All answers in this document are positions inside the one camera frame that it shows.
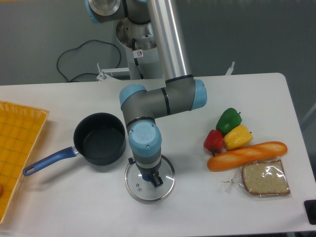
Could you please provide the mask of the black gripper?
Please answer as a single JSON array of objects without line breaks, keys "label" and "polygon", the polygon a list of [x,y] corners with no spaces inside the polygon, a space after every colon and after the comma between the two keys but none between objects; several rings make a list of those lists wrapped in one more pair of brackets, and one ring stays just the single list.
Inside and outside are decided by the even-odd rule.
[{"label": "black gripper", "polygon": [[143,168],[139,165],[136,165],[136,166],[139,169],[142,175],[142,178],[150,179],[154,188],[158,188],[163,185],[163,180],[159,176],[159,171],[158,171],[158,169],[160,168],[160,165],[156,165],[155,167],[151,167],[151,168]]}]

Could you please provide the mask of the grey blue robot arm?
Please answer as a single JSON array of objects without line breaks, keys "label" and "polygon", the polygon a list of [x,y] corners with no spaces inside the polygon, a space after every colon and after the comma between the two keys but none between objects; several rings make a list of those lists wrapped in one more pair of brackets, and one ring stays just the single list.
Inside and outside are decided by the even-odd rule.
[{"label": "grey blue robot arm", "polygon": [[130,85],[119,94],[129,145],[144,180],[159,187],[161,134],[156,119],[203,107],[207,92],[189,67],[176,3],[173,0],[87,0],[92,21],[116,20],[131,79],[163,77],[165,86],[147,90]]}]

